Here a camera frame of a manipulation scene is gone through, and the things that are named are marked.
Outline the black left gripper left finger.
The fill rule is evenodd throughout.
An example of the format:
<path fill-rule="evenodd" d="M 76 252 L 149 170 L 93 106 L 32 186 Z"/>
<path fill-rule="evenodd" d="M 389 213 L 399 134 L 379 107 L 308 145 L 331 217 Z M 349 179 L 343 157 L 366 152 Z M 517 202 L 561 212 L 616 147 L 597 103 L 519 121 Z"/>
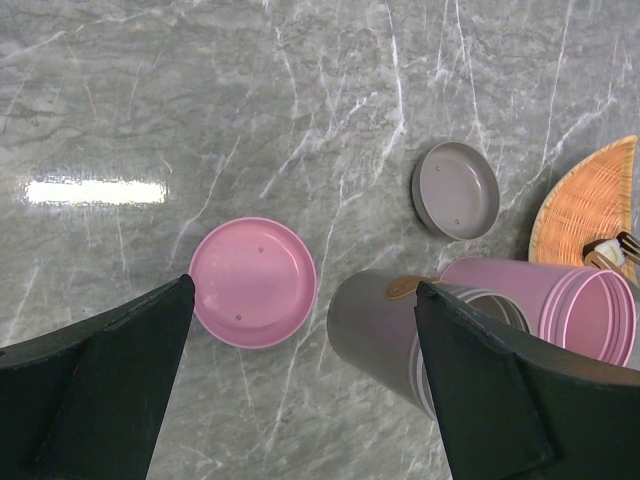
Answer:
<path fill-rule="evenodd" d="M 4 479 L 143 479 L 195 303 L 183 275 L 1 350 Z"/>

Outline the metal food tongs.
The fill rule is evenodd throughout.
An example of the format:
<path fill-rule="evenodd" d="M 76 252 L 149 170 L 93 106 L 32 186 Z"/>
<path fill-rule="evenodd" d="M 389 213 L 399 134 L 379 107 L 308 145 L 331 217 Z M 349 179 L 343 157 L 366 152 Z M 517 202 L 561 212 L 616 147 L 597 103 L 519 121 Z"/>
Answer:
<path fill-rule="evenodd" d="M 621 270 L 627 263 L 639 265 L 639 238 L 627 231 L 619 232 L 610 239 L 595 240 L 583 247 L 586 265 L 607 268 L 608 265 Z"/>

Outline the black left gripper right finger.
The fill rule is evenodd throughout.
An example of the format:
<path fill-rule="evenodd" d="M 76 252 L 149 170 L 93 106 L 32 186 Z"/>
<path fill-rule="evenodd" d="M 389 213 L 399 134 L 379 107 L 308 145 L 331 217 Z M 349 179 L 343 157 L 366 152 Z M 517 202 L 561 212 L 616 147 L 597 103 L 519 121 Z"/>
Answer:
<path fill-rule="evenodd" d="M 416 324 L 455 479 L 636 479 L 639 373 L 418 285 Z"/>

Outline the rice and seaweed sushi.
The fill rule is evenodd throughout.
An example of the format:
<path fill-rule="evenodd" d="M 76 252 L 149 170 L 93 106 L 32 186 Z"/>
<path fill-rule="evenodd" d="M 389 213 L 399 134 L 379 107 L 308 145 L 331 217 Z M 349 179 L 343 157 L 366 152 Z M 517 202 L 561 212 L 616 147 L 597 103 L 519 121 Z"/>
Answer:
<path fill-rule="evenodd" d="M 586 265 L 592 265 L 593 260 L 599 264 L 611 263 L 615 267 L 622 267 L 626 263 L 620 241 L 617 238 L 593 241 L 583 248 L 583 260 Z"/>

